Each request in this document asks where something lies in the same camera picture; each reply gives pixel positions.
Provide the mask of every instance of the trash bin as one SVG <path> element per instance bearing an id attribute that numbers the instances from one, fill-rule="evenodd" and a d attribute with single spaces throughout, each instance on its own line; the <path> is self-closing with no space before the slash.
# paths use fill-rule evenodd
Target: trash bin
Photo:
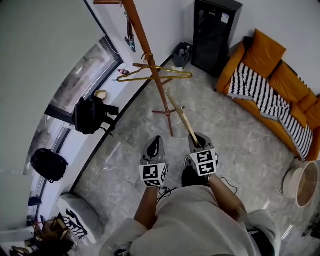
<path id="1" fill-rule="evenodd" d="M 181 42 L 173 51 L 172 61 L 177 68 L 185 68 L 191 58 L 192 45 Z"/>

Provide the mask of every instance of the zebra print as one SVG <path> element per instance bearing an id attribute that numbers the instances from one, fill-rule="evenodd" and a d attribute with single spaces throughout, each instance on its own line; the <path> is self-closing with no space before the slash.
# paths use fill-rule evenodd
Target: zebra print
<path id="1" fill-rule="evenodd" d="M 240 63 L 232 75 L 228 96 L 254 101 L 263 117 L 281 123 L 292 139 L 301 159 L 307 158 L 313 140 L 313 132 L 308 125 L 303 128 L 290 115 L 290 104 L 274 91 L 266 78 Z"/>

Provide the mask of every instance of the sofa cushion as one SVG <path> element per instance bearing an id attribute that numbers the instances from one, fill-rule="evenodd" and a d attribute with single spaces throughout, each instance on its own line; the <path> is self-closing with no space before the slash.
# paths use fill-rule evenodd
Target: sofa cushion
<path id="1" fill-rule="evenodd" d="M 262 77 L 268 78 L 286 50 L 282 45 L 256 29 L 253 44 L 242 62 Z"/>
<path id="2" fill-rule="evenodd" d="M 290 114 L 300 123 L 300 125 L 302 125 L 303 128 L 307 127 L 307 116 L 301 111 L 297 103 L 292 102 Z"/>
<path id="3" fill-rule="evenodd" d="M 311 131 L 320 127 L 320 99 L 305 112 L 305 115 Z"/>
<path id="4" fill-rule="evenodd" d="M 309 89 L 309 93 L 298 102 L 298 107 L 302 112 L 306 112 L 313 104 L 317 102 L 318 98 L 312 90 Z"/>
<path id="5" fill-rule="evenodd" d="M 271 76 L 269 84 L 288 103 L 298 103 L 309 93 L 308 87 L 284 61 Z"/>

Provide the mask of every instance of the wooden coat rack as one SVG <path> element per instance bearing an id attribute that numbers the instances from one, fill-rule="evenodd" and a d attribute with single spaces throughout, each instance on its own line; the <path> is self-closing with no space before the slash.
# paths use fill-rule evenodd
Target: wooden coat rack
<path id="1" fill-rule="evenodd" d="M 125 8 L 125 11 L 127 12 L 128 18 L 131 21 L 131 24 L 135 30 L 136 36 L 141 44 L 142 50 L 144 52 L 145 59 L 148 62 L 148 65 L 150 67 L 156 66 L 155 60 L 153 58 L 153 54 L 151 52 L 144 28 L 142 26 L 142 23 L 140 21 L 139 14 L 137 12 L 135 3 L 133 0 L 94 0 L 95 5 L 123 5 Z M 164 81 L 163 83 L 161 82 L 161 79 L 159 77 L 158 70 L 156 68 L 150 68 L 152 72 L 153 79 L 155 80 L 156 86 L 159 90 L 163 106 L 164 106 L 164 111 L 158 111 L 154 110 L 152 111 L 153 113 L 156 114 L 164 114 L 166 115 L 168 119 L 168 126 L 169 126 L 169 131 L 170 135 L 173 137 L 174 132 L 172 129 L 171 125 L 171 113 L 175 112 L 176 110 L 169 110 L 165 91 L 163 89 L 163 85 L 170 82 L 172 79 L 168 79 Z"/>

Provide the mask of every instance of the orange sofa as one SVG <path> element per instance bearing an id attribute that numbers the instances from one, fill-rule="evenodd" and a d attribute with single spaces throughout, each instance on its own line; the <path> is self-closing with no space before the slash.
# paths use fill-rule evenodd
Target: orange sofa
<path id="1" fill-rule="evenodd" d="M 245 37 L 244 42 L 241 42 L 239 44 L 236 52 L 233 54 L 233 56 L 231 57 L 231 59 L 229 60 L 227 65 L 225 66 L 225 68 L 224 68 L 224 70 L 223 70 L 223 72 L 217 82 L 216 90 L 219 93 L 223 93 L 225 95 L 228 95 L 229 87 L 230 87 L 230 83 L 231 83 L 231 77 L 232 77 L 233 73 L 235 72 L 235 70 L 240 62 L 244 62 L 244 64 L 247 65 L 246 62 L 248 62 L 248 58 L 246 58 L 246 55 L 248 54 L 248 51 L 253 48 L 254 44 L 255 44 L 255 38 L 252 39 L 250 37 Z M 260 55 L 260 52 L 258 50 L 255 51 L 255 57 L 253 57 L 253 59 L 254 58 L 256 59 L 256 63 L 260 62 L 260 61 L 264 62 L 264 59 L 262 59 L 262 60 L 257 59 L 257 54 L 258 54 L 258 56 Z M 250 66 L 250 68 L 253 69 L 255 72 L 257 72 L 258 74 L 260 74 L 260 72 L 258 71 L 259 70 L 258 67 L 252 68 Z M 266 77 L 266 75 L 268 75 L 268 74 L 264 74 L 265 76 L 262 74 L 260 74 L 260 75 L 268 78 L 270 81 L 273 79 L 273 76 L 274 77 L 276 76 L 276 74 L 275 74 L 275 72 L 277 72 L 276 69 L 279 69 L 279 63 L 276 65 L 274 70 L 271 71 L 270 76 Z M 284 91 L 282 91 L 281 89 L 278 90 L 277 85 L 273 86 L 270 83 L 270 86 L 273 87 L 273 89 L 275 91 L 277 91 L 284 99 L 288 98 L 287 93 L 292 89 L 292 88 L 290 88 L 291 84 L 285 84 Z M 301 87 L 301 88 L 298 88 L 298 90 L 300 90 L 300 89 L 305 90 L 306 88 L 307 87 L 304 86 L 304 88 Z M 305 118 L 306 122 L 308 123 L 309 127 L 311 128 L 311 130 L 313 130 L 313 140 L 312 140 L 310 151 L 308 153 L 306 160 L 314 161 L 314 160 L 318 159 L 319 150 L 320 150 L 320 123 L 319 123 L 320 122 L 320 99 L 319 99 L 319 97 L 314 99 L 316 96 L 313 94 L 313 92 L 311 90 L 309 90 L 309 92 L 307 92 L 307 93 L 308 93 L 308 95 L 304 96 L 302 99 L 299 98 L 299 101 L 297 99 L 293 99 L 292 101 L 291 100 L 289 100 L 289 101 L 291 101 L 291 104 L 294 104 L 295 106 L 301 106 L 301 110 L 299 110 L 299 111 L 300 111 L 301 115 L 304 116 L 304 118 Z M 282 127 L 282 125 L 278 121 L 274 121 L 274 120 L 271 120 L 271 119 L 268 119 L 268 118 L 261 116 L 260 111 L 259 111 L 256 103 L 253 100 L 244 100 L 244 99 L 234 99 L 234 100 L 239 105 L 241 105 L 243 108 L 248 110 L 254 117 L 256 117 L 258 120 L 260 120 L 262 123 L 264 123 L 270 130 L 272 130 L 275 133 L 275 135 L 277 135 L 290 148 L 291 151 L 293 151 L 295 153 L 295 155 L 297 157 L 300 157 L 291 138 L 289 137 L 289 135 L 286 133 L 286 131 L 284 130 L 284 128 Z"/>

